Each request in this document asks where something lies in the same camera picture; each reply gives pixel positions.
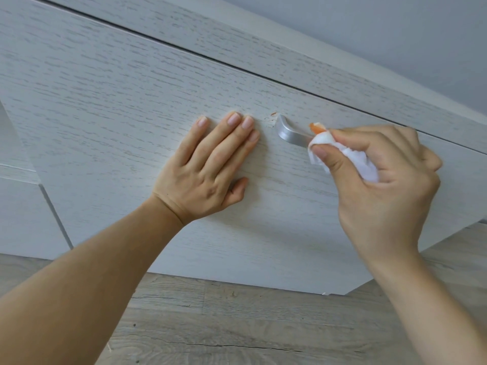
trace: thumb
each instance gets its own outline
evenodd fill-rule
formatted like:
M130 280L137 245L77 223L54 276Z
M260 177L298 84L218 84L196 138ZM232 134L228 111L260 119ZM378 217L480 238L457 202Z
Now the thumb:
M311 151L330 169L338 192L346 192L351 186L363 184L355 165L340 150L329 144L315 144Z

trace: hand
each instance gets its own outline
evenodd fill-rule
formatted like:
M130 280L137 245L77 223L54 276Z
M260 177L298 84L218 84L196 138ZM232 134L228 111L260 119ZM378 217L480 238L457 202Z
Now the hand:
M250 116L230 112L203 137L210 121L201 117L162 169L152 197L161 200L183 225L242 201L247 178L230 188L235 172L259 140Z
M419 143L414 129L369 126L332 130L334 139L365 151L379 183L362 180L336 147L315 145L338 189L340 224L369 269L417 258L418 239L440 186L441 159Z

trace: left hand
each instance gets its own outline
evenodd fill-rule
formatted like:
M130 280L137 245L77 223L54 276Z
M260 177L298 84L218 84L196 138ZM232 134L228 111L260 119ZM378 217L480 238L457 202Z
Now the left hand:
M230 184L256 146L260 133L250 116L228 113L210 134L210 121L199 118L168 160L152 190L183 225L242 201L248 178Z

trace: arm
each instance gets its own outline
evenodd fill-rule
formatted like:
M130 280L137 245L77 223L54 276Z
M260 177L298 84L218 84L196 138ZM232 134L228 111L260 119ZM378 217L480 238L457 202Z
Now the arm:
M230 183L255 147L250 117L230 113L201 140L193 125L135 211L0 299L0 359L10 364L95 363L143 275L191 221L243 199Z
M487 337L426 267L418 239L440 185L442 163L411 128L371 126L332 131L365 151L379 183L363 181L340 151L316 145L339 195L340 223L383 288L415 349L428 365L487 363Z

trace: fingernail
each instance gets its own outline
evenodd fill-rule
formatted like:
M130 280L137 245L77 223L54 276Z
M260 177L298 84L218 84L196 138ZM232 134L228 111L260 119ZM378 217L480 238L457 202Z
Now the fingernail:
M324 159L327 155L326 150L323 148L323 146L314 145L313 147L311 147L311 151L313 151L313 153L320 159Z
M259 134L258 130L253 130L250 136L248 136L248 141L255 142L259 138Z
M242 128L248 129L252 126L253 123L254 123L254 120L252 119L252 117L246 116L244 119L244 122L242 123Z
M198 119L198 122L196 124L198 127L204 126L208 122L208 118L206 116L202 116L201 118Z
M239 113L233 113L231 117L228 118L227 123L230 126L237 125L238 122L240 122L240 114Z

